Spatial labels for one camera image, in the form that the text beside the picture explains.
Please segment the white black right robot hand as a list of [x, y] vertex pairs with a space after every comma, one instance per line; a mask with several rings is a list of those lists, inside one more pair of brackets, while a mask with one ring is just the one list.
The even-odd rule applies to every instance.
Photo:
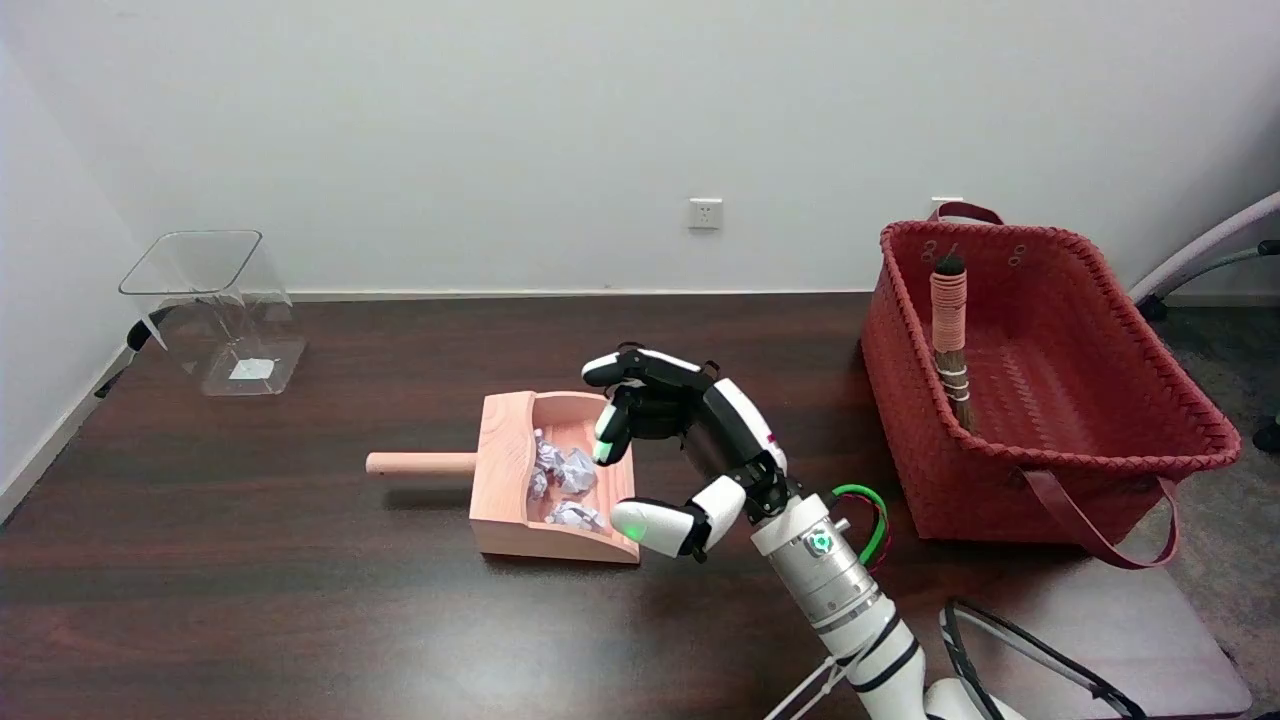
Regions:
[[636, 439], [678, 439], [705, 484], [681, 505], [643, 497], [618, 501], [611, 525], [667, 557], [705, 561], [741, 512], [772, 518], [794, 496], [788, 462], [756, 405], [714, 363], [623, 343], [585, 363], [582, 380], [608, 397], [594, 427], [593, 460], [621, 462]]

